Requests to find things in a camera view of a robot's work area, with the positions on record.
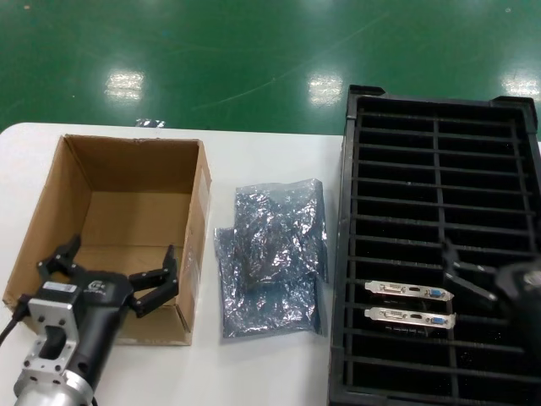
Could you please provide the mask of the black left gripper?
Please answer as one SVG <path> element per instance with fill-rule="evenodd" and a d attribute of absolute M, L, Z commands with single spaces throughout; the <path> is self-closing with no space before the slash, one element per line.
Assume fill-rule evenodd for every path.
<path fill-rule="evenodd" d="M 74 284 L 82 289 L 84 317 L 68 370 L 84 379 L 99 379 L 128 313 L 128 302 L 136 317 L 143 318 L 178 295 L 178 261 L 174 246 L 169 245 L 160 269 L 128 278 L 116 272 L 82 273 L 83 267 L 74 261 L 80 246 L 81 237 L 75 234 L 36 267 L 43 282 L 60 272 L 74 277 Z"/>

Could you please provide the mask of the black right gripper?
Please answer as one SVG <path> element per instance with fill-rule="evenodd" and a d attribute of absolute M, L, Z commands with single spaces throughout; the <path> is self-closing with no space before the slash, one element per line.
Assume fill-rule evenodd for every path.
<path fill-rule="evenodd" d="M 449 239 L 442 243 L 442 259 L 447 290 L 459 299 L 496 302 L 498 298 L 494 294 L 474 284 L 491 283 L 496 276 L 495 285 L 516 327 L 525 338 L 540 338 L 540 259 L 513 263 L 498 270 L 463 261 Z"/>

